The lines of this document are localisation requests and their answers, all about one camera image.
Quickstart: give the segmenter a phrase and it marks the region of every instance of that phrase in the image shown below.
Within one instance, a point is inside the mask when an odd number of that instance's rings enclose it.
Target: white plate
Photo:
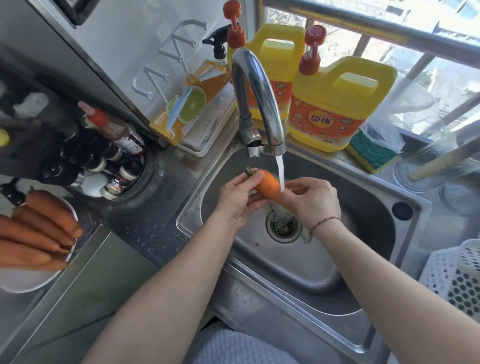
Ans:
[[[77,213],[72,205],[63,198],[59,197],[72,210],[73,217],[78,221]],[[77,240],[72,245],[71,251],[75,249]],[[66,261],[69,261],[72,253],[67,255]],[[52,272],[47,270],[23,270],[0,268],[0,288],[11,293],[26,293],[45,286],[54,279],[60,271]]]

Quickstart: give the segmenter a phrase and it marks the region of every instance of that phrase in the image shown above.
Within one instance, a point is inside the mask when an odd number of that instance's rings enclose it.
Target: forearm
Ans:
[[[480,325],[328,221],[315,236],[400,363],[474,363]]]
[[[236,230],[213,213],[184,249],[119,310],[85,363],[180,363]]]

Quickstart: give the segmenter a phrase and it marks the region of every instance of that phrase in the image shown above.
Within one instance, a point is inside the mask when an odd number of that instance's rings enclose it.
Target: sponge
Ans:
[[[397,156],[394,151],[372,142],[359,130],[345,150],[351,154],[368,173],[376,173]]]

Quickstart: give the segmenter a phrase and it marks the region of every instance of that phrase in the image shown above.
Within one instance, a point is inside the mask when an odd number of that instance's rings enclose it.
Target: faucet spout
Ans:
[[[249,156],[280,156],[285,153],[285,136],[282,121],[270,81],[258,58],[245,47],[238,48],[232,56],[232,81],[240,115],[239,132],[248,148]],[[262,116],[268,146],[253,125],[247,95],[250,85]]]

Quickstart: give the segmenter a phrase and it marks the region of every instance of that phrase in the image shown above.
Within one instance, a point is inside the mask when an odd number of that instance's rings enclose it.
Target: water stream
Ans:
[[[285,171],[283,166],[283,156],[275,156],[278,165],[278,178],[280,179],[280,190],[285,190]]]

